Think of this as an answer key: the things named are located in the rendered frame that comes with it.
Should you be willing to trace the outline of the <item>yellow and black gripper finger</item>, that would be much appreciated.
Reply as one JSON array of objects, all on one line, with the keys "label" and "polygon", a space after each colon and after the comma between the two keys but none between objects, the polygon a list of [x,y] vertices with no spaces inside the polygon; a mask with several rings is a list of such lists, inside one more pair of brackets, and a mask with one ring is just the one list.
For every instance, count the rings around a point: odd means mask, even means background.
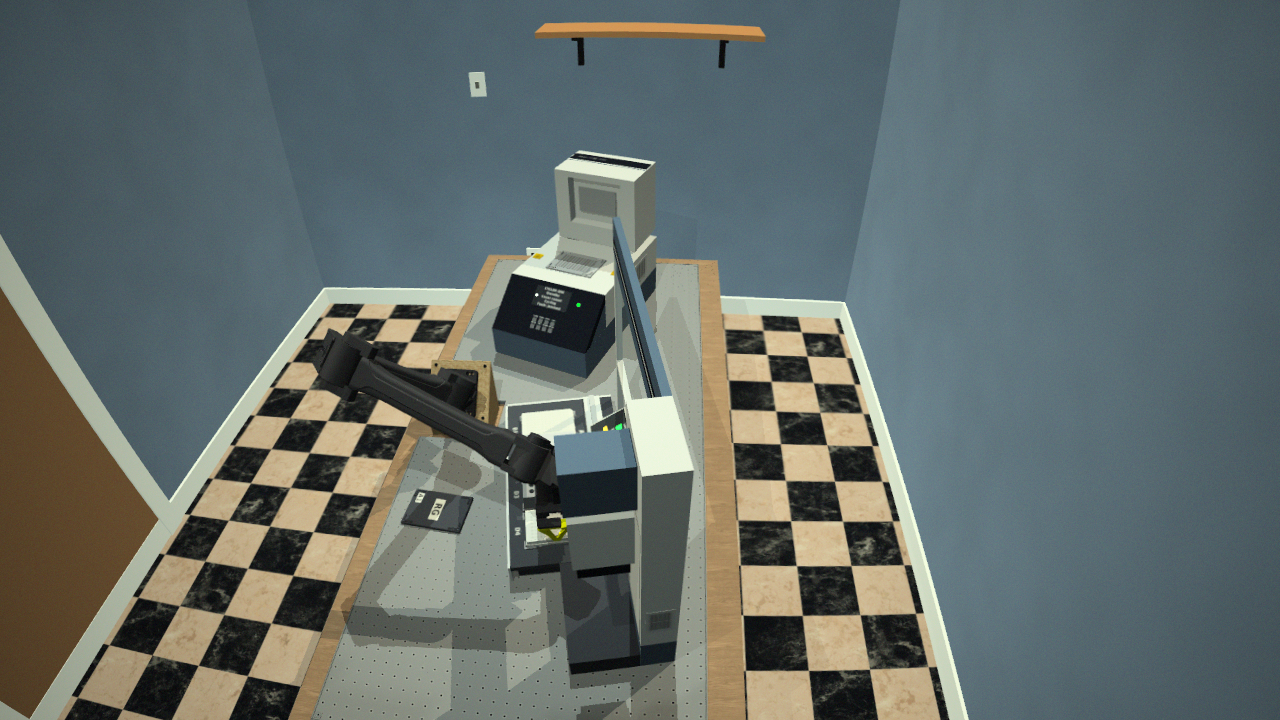
[{"label": "yellow and black gripper finger", "polygon": [[[559,532],[558,536],[554,536],[550,532],[552,529],[561,529],[561,532]],[[561,519],[561,527],[559,528],[538,529],[538,530],[540,530],[545,536],[550,537],[552,541],[561,541],[563,538],[563,536],[567,533],[566,519]]]}]

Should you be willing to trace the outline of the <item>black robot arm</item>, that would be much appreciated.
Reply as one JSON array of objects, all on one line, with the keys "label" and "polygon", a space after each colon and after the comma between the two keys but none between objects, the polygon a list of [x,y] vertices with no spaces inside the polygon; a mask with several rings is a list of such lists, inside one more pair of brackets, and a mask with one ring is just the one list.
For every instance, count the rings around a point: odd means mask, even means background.
[{"label": "black robot arm", "polygon": [[[539,480],[550,486],[552,503],[561,503],[556,448],[550,441],[532,432],[529,437],[516,434],[475,418],[476,370],[442,366],[436,375],[415,372],[378,357],[379,348],[358,336],[349,332],[340,334],[330,328],[323,346],[317,350],[314,366],[323,377],[320,386],[324,389],[347,402],[355,402],[358,392],[379,398],[474,448],[515,480],[531,486]],[[508,460],[507,454],[513,445],[517,446]]]}]

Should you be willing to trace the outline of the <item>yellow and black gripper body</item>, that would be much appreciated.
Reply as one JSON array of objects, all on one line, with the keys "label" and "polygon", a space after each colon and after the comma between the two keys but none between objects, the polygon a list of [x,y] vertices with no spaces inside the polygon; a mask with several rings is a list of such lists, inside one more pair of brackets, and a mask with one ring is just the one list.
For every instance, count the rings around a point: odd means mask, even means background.
[{"label": "yellow and black gripper body", "polygon": [[[538,489],[538,491],[536,491]],[[559,528],[561,518],[547,518],[549,514],[561,512],[561,503],[552,503],[550,486],[538,480],[535,486],[535,510],[538,529]]]}]

